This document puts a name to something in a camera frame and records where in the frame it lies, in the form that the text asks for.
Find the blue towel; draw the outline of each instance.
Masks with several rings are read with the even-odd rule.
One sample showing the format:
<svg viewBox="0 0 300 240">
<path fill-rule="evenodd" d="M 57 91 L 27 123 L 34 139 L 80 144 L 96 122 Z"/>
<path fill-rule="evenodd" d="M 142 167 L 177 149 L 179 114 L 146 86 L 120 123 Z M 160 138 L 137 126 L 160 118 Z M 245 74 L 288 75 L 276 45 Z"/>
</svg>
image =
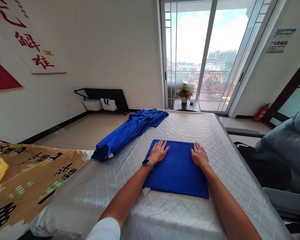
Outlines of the blue towel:
<svg viewBox="0 0 300 240">
<path fill-rule="evenodd" d="M 168 115 L 167 112 L 157 111 L 156 108 L 151 110 L 143 109 L 135 114 L 130 114 L 127 121 L 97 144 L 91 158 L 104 161 L 111 153 L 117 155 L 131 139 L 143 134 L 150 126 L 159 126 Z"/>
<path fill-rule="evenodd" d="M 156 142 L 159 140 L 152 141 L 145 159 L 150 156 Z M 143 187 L 209 198 L 206 176 L 192 161 L 190 149 L 193 148 L 193 143 L 167 141 L 167 146 L 170 146 L 167 155 L 154 166 Z"/>
</svg>

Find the tiled floor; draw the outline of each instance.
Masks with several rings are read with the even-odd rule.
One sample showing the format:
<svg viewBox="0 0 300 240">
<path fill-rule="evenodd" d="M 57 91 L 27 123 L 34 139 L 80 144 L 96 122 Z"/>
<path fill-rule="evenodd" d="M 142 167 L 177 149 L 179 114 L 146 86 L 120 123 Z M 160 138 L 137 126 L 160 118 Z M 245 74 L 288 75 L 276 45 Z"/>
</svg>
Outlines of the tiled floor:
<svg viewBox="0 0 300 240">
<path fill-rule="evenodd" d="M 253 122 L 250 119 L 237 119 L 237 118 L 220 118 L 222 124 L 225 127 L 233 127 L 233 128 L 243 128 L 258 131 L 261 134 L 268 133 L 271 129 L 268 128 L 261 122 Z M 233 142 L 242 142 L 249 146 L 254 146 L 260 140 L 260 138 L 253 137 L 243 137 L 237 135 L 230 135 L 230 138 Z"/>
<path fill-rule="evenodd" d="M 109 133 L 128 119 L 129 115 L 117 113 L 92 113 L 68 126 L 34 142 L 33 144 L 53 148 L 94 150 Z M 248 119 L 220 118 L 225 127 L 244 128 L 266 134 L 270 128 L 262 123 Z M 259 139 L 230 135 L 233 142 L 242 142 L 254 146 Z"/>
</svg>

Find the white sleeve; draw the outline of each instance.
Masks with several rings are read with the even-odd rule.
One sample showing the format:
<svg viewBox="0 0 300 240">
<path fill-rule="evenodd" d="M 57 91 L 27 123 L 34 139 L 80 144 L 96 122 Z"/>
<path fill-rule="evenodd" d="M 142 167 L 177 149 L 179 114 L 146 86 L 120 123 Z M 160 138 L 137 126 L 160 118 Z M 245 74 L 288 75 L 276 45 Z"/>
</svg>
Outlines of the white sleeve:
<svg viewBox="0 0 300 240">
<path fill-rule="evenodd" d="M 99 221 L 87 236 L 86 240 L 120 240 L 120 226 L 113 218 Z"/>
</svg>

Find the balcony railing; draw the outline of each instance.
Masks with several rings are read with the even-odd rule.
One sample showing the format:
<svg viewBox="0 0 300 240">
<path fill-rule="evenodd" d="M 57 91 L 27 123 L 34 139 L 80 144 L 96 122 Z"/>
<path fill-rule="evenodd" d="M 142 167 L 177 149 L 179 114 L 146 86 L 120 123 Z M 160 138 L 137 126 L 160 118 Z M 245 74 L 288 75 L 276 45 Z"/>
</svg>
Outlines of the balcony railing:
<svg viewBox="0 0 300 240">
<path fill-rule="evenodd" d="M 213 83 L 215 87 L 219 86 L 223 82 L 227 82 L 229 79 L 231 71 L 204 71 L 201 93 L 206 93 L 210 83 Z M 168 81 L 168 98 L 170 96 L 170 89 L 172 91 L 172 96 L 182 83 L 187 83 L 189 86 L 198 91 L 198 82 L 199 82 L 200 71 L 169 71 L 167 72 L 167 81 Z"/>
</svg>

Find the poster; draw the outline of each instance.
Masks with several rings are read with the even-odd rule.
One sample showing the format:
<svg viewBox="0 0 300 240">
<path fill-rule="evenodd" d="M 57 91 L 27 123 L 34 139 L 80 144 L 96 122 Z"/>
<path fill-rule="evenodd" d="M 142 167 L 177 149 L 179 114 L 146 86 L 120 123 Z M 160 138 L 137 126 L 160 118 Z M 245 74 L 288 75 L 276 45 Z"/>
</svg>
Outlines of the poster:
<svg viewBox="0 0 300 240">
<path fill-rule="evenodd" d="M 66 73 L 37 34 L 21 0 L 0 0 L 0 32 L 33 74 Z"/>
<path fill-rule="evenodd" d="M 296 29 L 278 29 L 267 53 L 283 53 Z"/>
<path fill-rule="evenodd" d="M 0 65 L 0 92 L 22 88 L 24 87 Z"/>
</svg>

